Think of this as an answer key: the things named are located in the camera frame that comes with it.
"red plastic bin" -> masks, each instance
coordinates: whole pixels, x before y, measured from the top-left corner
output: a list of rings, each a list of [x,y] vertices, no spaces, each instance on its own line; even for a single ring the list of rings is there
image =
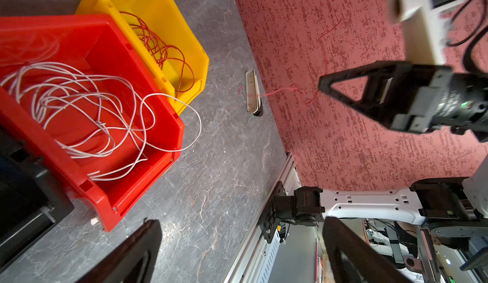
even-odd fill
[[[0,18],[0,79],[23,64],[39,61],[62,62],[86,74],[123,77],[140,96],[159,92],[143,61],[109,15]],[[26,74],[23,83],[52,76],[42,73]],[[101,90],[117,95],[126,102],[124,109],[131,110],[127,101],[131,100],[130,91],[113,82],[107,81]],[[156,125],[147,131],[147,141],[164,149],[181,148],[184,125],[173,107],[162,96],[150,97],[146,102],[156,115]],[[109,157],[72,159],[55,139],[61,142],[79,139],[94,126],[79,115],[66,112],[44,130],[1,87],[0,124],[25,141],[27,149],[64,183],[72,199],[82,199],[95,209],[106,231],[117,225],[180,156],[180,152],[162,152],[146,146],[144,154],[148,160],[136,164],[128,175],[114,181],[94,182],[87,176],[90,172],[110,171],[134,161],[138,150],[131,140],[126,140]]]

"metal bracket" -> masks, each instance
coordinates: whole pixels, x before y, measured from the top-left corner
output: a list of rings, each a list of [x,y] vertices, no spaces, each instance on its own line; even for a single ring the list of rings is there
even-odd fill
[[[246,72],[247,112],[255,116],[263,115],[259,86],[256,73],[251,70]]]
[[[425,283],[439,283],[441,274],[435,257],[435,249],[428,229],[417,226],[417,244],[419,247],[419,260],[422,262]]]
[[[273,198],[277,196],[286,196],[286,192],[283,188],[283,184],[281,181],[278,182],[278,184],[274,188],[271,199],[266,203],[266,207],[259,217],[258,224],[263,233],[263,237],[268,242],[268,244],[271,244],[275,231],[278,228],[279,224],[279,221],[276,219],[273,210]]]
[[[414,258],[413,255],[405,255],[403,257],[403,263],[408,270],[416,273],[422,273],[422,262],[419,259]]]
[[[398,235],[396,231],[390,228],[388,225],[385,225],[385,229],[387,231],[388,238],[390,240],[391,250],[393,252],[393,258],[395,259],[396,263],[403,263],[403,255],[402,250],[400,249],[400,243],[398,239]]]

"cable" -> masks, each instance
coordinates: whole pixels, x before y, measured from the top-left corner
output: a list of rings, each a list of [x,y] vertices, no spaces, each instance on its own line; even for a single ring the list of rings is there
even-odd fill
[[[399,243],[402,243],[403,245],[410,244],[410,245],[413,245],[413,246],[418,246],[418,244],[414,244],[414,243],[410,243],[410,242],[405,242],[405,241],[399,241]]]
[[[383,224],[387,225],[388,227],[390,227],[391,229],[393,229],[396,232],[395,226],[393,226],[392,224],[387,223],[387,222],[383,222],[381,219],[375,219],[375,220],[382,222]]]
[[[461,13],[461,11],[463,11],[473,0],[468,0],[457,12],[456,14],[453,16],[453,18],[451,19],[451,23],[454,22],[454,20],[459,16],[459,14]],[[456,43],[448,43],[447,45],[449,47],[454,47],[454,46],[459,46],[465,42],[467,42],[470,38],[473,38],[473,40],[469,43],[469,45],[467,46],[466,48],[466,51],[463,55],[463,67],[464,69],[467,71],[467,72],[471,72],[479,77],[485,77],[485,78],[488,78],[488,73],[482,71],[477,65],[476,63],[474,62],[473,60],[473,57],[472,57],[472,52],[473,52],[473,48],[478,44],[478,42],[483,38],[483,36],[485,36],[485,34],[488,32],[488,25],[485,26],[480,32],[477,33],[477,31],[481,28],[481,26],[483,25],[486,17],[487,17],[487,13],[486,13],[486,9],[487,9],[487,5],[488,5],[488,1],[487,0],[482,0],[483,1],[483,14],[482,14],[482,17],[480,19],[480,22],[479,24],[476,26],[475,30],[472,31],[472,33],[467,36],[465,39],[461,40],[460,42],[456,42]]]
[[[23,84],[23,76],[34,69],[45,70],[58,75],[46,79],[41,83],[35,82],[35,84],[32,85]],[[123,104],[117,96],[99,90],[96,82],[107,80],[118,81],[121,86],[125,86],[131,91],[132,97],[125,98],[125,102],[130,104],[130,99],[132,99],[132,112],[127,111],[127,113],[125,113]],[[198,112],[176,97],[164,93],[152,93],[142,98],[134,90],[131,83],[124,78],[106,75],[86,75],[72,66],[59,62],[40,62],[23,66],[18,71],[3,78],[0,82],[0,86],[4,87],[8,93],[15,98],[17,103],[22,103],[23,107],[30,112],[32,118],[44,129],[47,129],[50,122],[52,122],[53,119],[56,119],[56,116],[67,108],[72,108],[77,112],[80,112],[82,116],[96,127],[94,131],[91,131],[75,143],[64,144],[56,140],[71,158],[107,157],[119,148],[127,138],[131,138],[139,151],[134,162],[110,172],[101,173],[100,171],[96,171],[88,173],[88,176],[94,181],[112,181],[126,176],[137,163],[148,159],[143,153],[145,146],[150,146],[164,152],[180,152],[192,146],[198,140],[202,132],[202,120]],[[192,143],[181,149],[169,150],[154,146],[147,142],[147,131],[153,128],[156,124],[155,113],[146,103],[146,99],[152,96],[172,98],[186,105],[197,114],[200,128],[197,137]],[[87,113],[87,105],[96,107],[96,114],[94,117],[93,114],[90,115]],[[152,118],[152,122],[149,126],[146,126],[146,121],[144,121],[144,108],[147,109]],[[137,120],[136,113],[138,112],[138,109],[139,118],[141,120],[140,129],[136,128],[134,125],[134,122]],[[120,124],[107,125],[107,121],[109,120],[107,120],[104,114],[105,121],[102,121],[102,113],[115,117],[116,121],[120,122],[121,126]],[[114,136],[111,134],[112,130],[123,130],[123,137],[119,140],[115,140]],[[92,140],[97,134],[106,136],[106,144],[102,144],[103,147],[95,151],[82,149],[82,146]],[[102,178],[123,170],[125,170],[125,172],[120,176]]]
[[[374,228],[374,231],[378,232],[378,229],[376,228],[376,226],[373,226],[373,225],[372,225],[372,224],[370,224],[368,221],[366,221],[366,225],[368,226],[368,229],[373,230],[373,228]]]
[[[137,15],[129,13],[129,12],[124,12],[120,11],[120,13],[130,15],[132,17],[135,17],[137,19],[137,22],[139,24],[129,24],[131,26],[132,30],[136,31],[136,35],[139,37],[139,39],[143,42],[144,46],[146,49],[149,51],[149,54],[153,57],[153,59],[156,61],[156,64],[162,69],[164,63],[166,60],[178,60],[182,62],[181,65],[181,75],[180,75],[180,81],[178,83],[178,89],[176,90],[176,97],[178,97],[178,94],[180,92],[186,92],[189,91],[190,89],[193,88],[195,85],[195,74],[193,73],[193,70],[191,69],[190,65],[185,60],[185,55],[183,52],[180,50],[180,48],[173,46],[173,45],[168,45],[166,44],[157,34],[155,34],[153,31],[149,29],[147,24],[139,18]],[[168,49],[176,49],[177,51],[180,52],[182,59],[174,58],[174,57],[169,57],[168,56]],[[181,90],[181,83],[183,81],[183,73],[185,70],[185,65],[190,69],[192,76],[193,76],[193,82],[190,86],[190,88],[186,90]]]
[[[333,27],[332,27],[332,29],[331,29],[331,30],[328,30],[326,33],[322,34],[322,35],[321,35],[321,36],[318,38],[318,40],[320,40],[322,37],[326,36],[326,35],[327,35],[327,34],[329,34],[329,33],[330,33],[332,30],[334,30],[334,29],[335,29],[335,28],[336,28],[336,27],[337,27],[337,26],[338,26],[338,25],[339,25],[339,24],[342,22],[342,20],[343,20],[343,19],[340,19],[340,20],[337,22],[337,24],[335,24],[335,26],[333,26]],[[300,90],[299,90],[299,89],[298,89],[298,88],[295,86],[295,84],[292,84],[292,85],[290,85],[289,87],[282,87],[282,88],[279,88],[279,89],[277,89],[277,90],[275,90],[275,91],[272,91],[272,92],[269,92],[269,93],[260,94],[260,95],[259,95],[259,97],[267,97],[267,96],[271,96],[271,95],[274,95],[274,94],[276,94],[276,93],[278,93],[278,92],[280,92],[280,91],[284,91],[284,90],[289,90],[289,91],[292,91],[292,92],[296,92],[296,91],[300,92]],[[310,100],[310,102],[306,102],[307,106],[310,106],[310,105],[311,105],[311,104],[312,104],[312,103],[315,101],[315,99],[317,98],[317,96],[319,95],[319,93],[320,93],[320,90],[318,90],[318,91],[316,91],[316,92],[315,92],[315,94],[314,94],[314,96],[313,96],[312,100]]]
[[[54,35],[39,35],[32,32],[29,34],[34,36],[28,39],[22,34],[8,37],[9,43],[2,45],[5,54],[0,58],[0,67],[48,60],[58,53],[59,40]]]
[[[276,219],[279,220],[282,223],[286,223],[286,224],[290,224],[290,225],[298,225],[298,223],[289,221],[287,219],[279,219],[279,218],[276,218]]]
[[[280,243],[283,243],[284,241],[286,241],[286,238],[290,234],[290,224],[288,224],[288,226],[283,226],[282,230],[279,231],[278,235],[283,234],[283,231],[284,231],[284,237],[281,238],[281,236],[280,236]]]
[[[467,2],[464,3],[464,5],[461,6],[461,8],[454,14],[454,16],[451,18],[451,24],[454,23],[455,19],[459,16],[459,14],[472,2],[473,0],[468,0]],[[450,43],[448,42],[447,43],[447,46],[448,47],[457,47],[457,46],[460,46],[462,44],[464,44],[465,42],[467,42],[470,38],[472,38],[476,32],[478,32],[478,30],[481,28],[481,26],[483,25],[483,22],[485,21],[485,18],[486,18],[486,0],[482,0],[483,1],[483,15],[480,19],[480,22],[478,23],[478,25],[476,26],[476,28],[472,31],[472,33],[470,35],[468,35],[465,39],[459,41],[459,42],[455,42],[455,43]]]

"red wire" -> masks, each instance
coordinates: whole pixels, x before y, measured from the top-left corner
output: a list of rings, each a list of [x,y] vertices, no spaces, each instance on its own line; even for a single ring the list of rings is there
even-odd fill
[[[312,103],[315,101],[315,98],[316,98],[316,97],[319,95],[319,92],[320,92],[320,90],[318,90],[318,91],[315,93],[315,95],[314,95],[314,96],[313,96],[313,98],[312,98],[312,101],[308,102],[308,103],[307,103],[307,106],[309,106],[310,104],[312,104]]]
[[[186,62],[185,55],[180,50],[180,48],[173,45],[167,45],[165,42],[163,42],[163,40],[157,34],[151,31],[147,26],[147,24],[137,15],[134,15],[129,12],[124,12],[124,11],[121,11],[120,13],[131,15],[137,19],[139,23],[138,25],[137,24],[129,24],[129,25],[131,26],[132,30],[142,31],[142,33],[138,33],[137,36],[143,42],[144,46],[149,51],[149,53],[151,54],[151,56],[153,57],[153,59],[156,61],[156,63],[161,69],[166,60],[178,60],[183,63],[181,64],[180,82],[178,83],[178,89],[176,90],[176,97],[178,97],[178,94],[180,92],[186,92],[192,89],[193,86],[195,85],[195,74],[193,73],[193,70],[191,69],[190,65],[188,65],[188,63]],[[178,50],[182,56],[182,59],[168,57],[168,48],[174,48]],[[191,71],[191,74],[193,76],[193,82],[190,88],[188,88],[187,90],[181,90],[181,83],[183,81],[183,73],[185,71],[185,65],[188,66],[188,68]]]
[[[326,36],[327,34],[329,34],[332,30],[334,30],[340,23],[342,22],[342,19],[329,31],[327,31],[326,33],[322,34],[319,39],[321,39],[322,37]]]
[[[272,91],[272,92],[268,92],[268,93],[265,93],[265,94],[259,94],[260,97],[267,97],[267,96],[272,96],[280,91],[283,91],[283,90],[289,90],[289,91],[297,91],[298,88],[296,87],[293,87],[293,86],[290,86],[290,87],[283,87],[283,88],[280,88],[278,90],[275,90],[275,91]]]

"black cable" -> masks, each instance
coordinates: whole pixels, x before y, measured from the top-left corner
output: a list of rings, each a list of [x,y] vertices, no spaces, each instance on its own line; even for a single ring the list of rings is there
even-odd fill
[[[395,226],[393,226],[392,224],[387,223],[387,222],[383,222],[381,219],[375,219],[375,220],[382,222],[383,224],[387,225],[388,227],[390,227],[391,229],[393,229],[396,232]]]
[[[289,220],[287,220],[287,219],[278,219],[278,218],[277,218],[277,220],[279,220],[279,221],[280,221],[280,222],[282,222],[282,223],[287,223],[287,224],[290,224],[290,225],[298,225],[298,223],[295,223],[295,222],[289,221]]]
[[[467,2],[465,2],[464,5],[461,6],[461,8],[456,12],[456,14],[451,18],[451,24],[454,23],[455,19],[459,16],[459,14],[472,2],[473,0],[468,0]],[[462,45],[464,44],[465,42],[467,42],[470,38],[472,38],[476,32],[478,32],[478,30],[481,28],[481,26],[483,25],[483,22],[485,21],[485,18],[486,18],[486,0],[482,0],[483,1],[483,15],[481,16],[481,19],[480,19],[480,22],[479,24],[476,26],[475,30],[473,30],[473,32],[468,35],[465,39],[459,41],[459,42],[455,42],[455,43],[450,43],[448,42],[447,43],[447,46],[448,47],[457,47],[459,45]]]
[[[483,28],[474,38],[473,40],[469,43],[469,45],[466,48],[466,52],[463,55],[463,66],[464,69],[468,72],[471,72],[479,77],[485,77],[488,78],[488,73],[482,71],[478,66],[476,66],[476,63],[473,61],[472,57],[472,52],[473,48],[476,46],[476,44],[485,36],[485,34],[488,32],[488,25]]]
[[[402,243],[403,245],[405,244],[410,244],[410,245],[413,245],[413,246],[418,246],[418,244],[414,244],[414,243],[409,243],[409,242],[405,242],[405,241],[398,241],[399,243]]]
[[[378,232],[378,229],[376,228],[376,226],[373,226],[372,224],[370,224],[370,223],[368,223],[368,222],[366,222],[366,225],[368,226],[368,228],[369,228],[370,226],[371,226],[371,227],[373,227],[373,228],[374,228],[374,231]]]

